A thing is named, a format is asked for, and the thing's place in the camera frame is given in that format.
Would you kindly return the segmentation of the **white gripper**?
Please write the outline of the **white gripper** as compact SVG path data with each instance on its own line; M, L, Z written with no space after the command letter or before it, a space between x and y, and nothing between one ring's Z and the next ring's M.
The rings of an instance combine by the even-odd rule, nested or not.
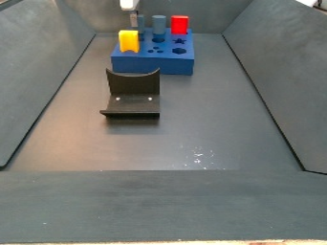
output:
M137 11L135 11L139 0L120 0L120 8L123 11L131 11L131 26L137 28Z

